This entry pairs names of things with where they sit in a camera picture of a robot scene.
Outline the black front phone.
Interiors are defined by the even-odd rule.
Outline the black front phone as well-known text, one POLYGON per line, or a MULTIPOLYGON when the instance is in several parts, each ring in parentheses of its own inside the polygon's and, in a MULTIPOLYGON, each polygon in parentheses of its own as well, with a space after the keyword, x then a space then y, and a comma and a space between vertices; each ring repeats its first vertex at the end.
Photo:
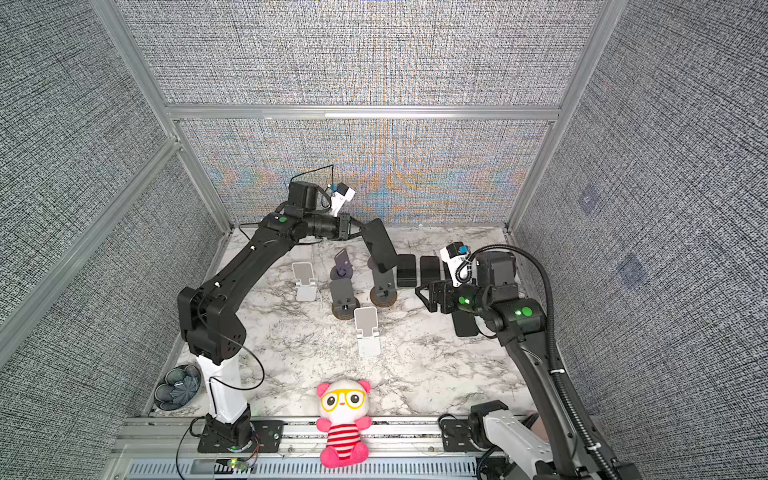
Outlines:
POLYGON ((454 332, 457 337, 474 337, 480 333, 477 326, 476 317, 468 312, 455 311, 451 314, 454 332))

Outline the black phone wooden stand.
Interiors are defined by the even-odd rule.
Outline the black phone wooden stand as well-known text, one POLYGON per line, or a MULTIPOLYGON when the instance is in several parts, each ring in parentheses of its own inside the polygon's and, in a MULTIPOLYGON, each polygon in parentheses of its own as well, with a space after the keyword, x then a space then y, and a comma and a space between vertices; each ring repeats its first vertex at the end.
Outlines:
POLYGON ((397 265, 397 251, 380 218, 375 218, 365 223, 361 233, 363 241, 379 272, 385 273, 397 265))

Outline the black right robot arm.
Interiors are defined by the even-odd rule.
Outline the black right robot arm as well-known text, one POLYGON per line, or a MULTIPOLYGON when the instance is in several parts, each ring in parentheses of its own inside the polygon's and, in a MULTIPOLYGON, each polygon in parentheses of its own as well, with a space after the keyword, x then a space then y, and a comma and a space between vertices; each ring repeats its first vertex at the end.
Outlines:
POLYGON ((638 479, 618 459, 575 391, 561 358, 554 302, 543 265, 519 247, 492 244, 471 251, 454 242, 440 251, 445 273, 422 272, 415 293, 428 311, 448 314, 459 337, 499 342, 523 376, 545 434, 537 435, 501 401, 471 409, 472 441, 484 454, 479 478, 493 478, 485 462, 502 452, 514 473, 529 479, 638 479))

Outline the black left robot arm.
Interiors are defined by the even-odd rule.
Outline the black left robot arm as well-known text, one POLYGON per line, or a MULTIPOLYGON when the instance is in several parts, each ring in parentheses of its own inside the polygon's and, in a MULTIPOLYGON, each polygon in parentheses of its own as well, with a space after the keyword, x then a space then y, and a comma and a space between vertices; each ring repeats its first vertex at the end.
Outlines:
POLYGON ((240 252, 201 286, 186 287, 177 297, 180 333, 202 372, 209 411, 203 435, 234 451, 254 443, 251 409, 241 383, 238 356, 245 349, 247 331, 237 311, 258 280, 308 237, 333 241, 354 237, 362 223, 347 213, 336 215, 317 205, 327 197, 318 185, 293 181, 288 198, 266 214, 240 252))

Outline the round wooden right stand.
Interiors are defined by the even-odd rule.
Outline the round wooden right stand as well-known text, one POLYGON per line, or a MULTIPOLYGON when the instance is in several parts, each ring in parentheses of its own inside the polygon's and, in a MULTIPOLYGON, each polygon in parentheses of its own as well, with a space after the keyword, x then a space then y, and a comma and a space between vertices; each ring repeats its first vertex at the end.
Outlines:
POLYGON ((381 272, 377 266, 372 269, 374 286, 370 300, 378 308, 392 307, 398 298, 394 270, 381 272))

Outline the round dark rear left stand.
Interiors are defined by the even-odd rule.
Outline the round dark rear left stand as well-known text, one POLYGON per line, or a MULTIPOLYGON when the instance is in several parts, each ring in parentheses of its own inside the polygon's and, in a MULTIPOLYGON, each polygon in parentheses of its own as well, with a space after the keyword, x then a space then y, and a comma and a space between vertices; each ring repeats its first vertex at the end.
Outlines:
POLYGON ((335 280, 349 279, 353 277, 354 269, 346 248, 334 255, 334 266, 330 271, 330 278, 335 280))

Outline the white front phone stand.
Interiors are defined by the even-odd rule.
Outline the white front phone stand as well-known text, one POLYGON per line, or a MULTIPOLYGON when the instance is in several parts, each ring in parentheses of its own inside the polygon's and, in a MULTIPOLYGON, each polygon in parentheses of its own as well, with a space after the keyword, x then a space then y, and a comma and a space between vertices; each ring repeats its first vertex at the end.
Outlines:
POLYGON ((376 307, 358 308, 354 311, 358 353, 361 358, 381 354, 378 310, 376 307))

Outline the white phone stand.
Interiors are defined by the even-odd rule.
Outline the white phone stand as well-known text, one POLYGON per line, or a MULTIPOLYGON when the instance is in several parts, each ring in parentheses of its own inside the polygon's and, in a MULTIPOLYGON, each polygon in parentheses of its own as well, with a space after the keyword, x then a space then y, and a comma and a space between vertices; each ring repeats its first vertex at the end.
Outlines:
POLYGON ((361 358, 381 354, 378 310, 376 307, 358 308, 354 311, 358 353, 361 358))
POLYGON ((296 286, 298 302, 314 302, 317 298, 317 280, 311 262, 295 262, 292 271, 296 286))

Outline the white rear phone stand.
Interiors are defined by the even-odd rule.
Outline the white rear phone stand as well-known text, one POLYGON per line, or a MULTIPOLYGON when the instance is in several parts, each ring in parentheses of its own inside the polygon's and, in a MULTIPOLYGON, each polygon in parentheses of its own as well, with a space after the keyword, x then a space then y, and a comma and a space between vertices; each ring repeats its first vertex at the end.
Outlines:
POLYGON ((292 271, 296 286, 298 302, 314 302, 317 298, 317 280, 311 262, 295 262, 292 271))

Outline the pink panda plush toy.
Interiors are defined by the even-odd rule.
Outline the pink panda plush toy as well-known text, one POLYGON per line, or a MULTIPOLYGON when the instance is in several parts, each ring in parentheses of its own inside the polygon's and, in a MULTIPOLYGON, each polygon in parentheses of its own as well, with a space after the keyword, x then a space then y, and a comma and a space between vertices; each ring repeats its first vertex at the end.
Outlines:
POLYGON ((361 433, 372 426, 369 412, 371 384, 367 380, 341 379, 316 387, 319 418, 316 427, 327 435, 320 454, 328 469, 357 465, 369 458, 361 433))

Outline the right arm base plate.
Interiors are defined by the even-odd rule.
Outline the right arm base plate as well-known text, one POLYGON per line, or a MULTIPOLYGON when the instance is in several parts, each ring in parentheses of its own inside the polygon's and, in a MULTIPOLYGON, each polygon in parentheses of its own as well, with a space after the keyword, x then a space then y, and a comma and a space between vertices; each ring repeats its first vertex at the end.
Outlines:
POLYGON ((449 453, 480 452, 471 437, 471 430, 466 419, 459 419, 452 414, 443 414, 437 419, 441 431, 443 450, 449 453))

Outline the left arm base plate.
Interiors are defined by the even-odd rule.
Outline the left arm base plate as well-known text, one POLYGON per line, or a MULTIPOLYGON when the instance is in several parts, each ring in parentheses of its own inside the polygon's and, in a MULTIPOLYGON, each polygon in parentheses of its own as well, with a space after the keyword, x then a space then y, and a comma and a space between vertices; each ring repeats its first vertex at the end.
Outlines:
POLYGON ((245 428, 245 443, 237 446, 234 440, 223 433, 216 433, 206 425, 199 436, 197 452, 204 454, 245 454, 258 450, 260 453, 277 453, 284 433, 285 423, 281 420, 252 420, 245 428))

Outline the aluminium front rail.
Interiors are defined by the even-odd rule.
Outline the aluminium front rail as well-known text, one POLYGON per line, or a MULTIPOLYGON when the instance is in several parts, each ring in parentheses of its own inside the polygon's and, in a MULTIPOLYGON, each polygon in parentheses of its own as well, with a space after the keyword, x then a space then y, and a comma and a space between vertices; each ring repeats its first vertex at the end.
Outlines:
MULTIPOLYGON (((484 452, 443 450, 437 416, 376 417, 362 434, 369 458, 328 469, 326 436, 312 417, 263 417, 285 423, 277 453, 197 452, 201 429, 185 418, 140 418, 122 426, 104 479, 477 479, 484 452)), ((491 479, 529 479, 512 472, 502 452, 485 462, 491 479)))

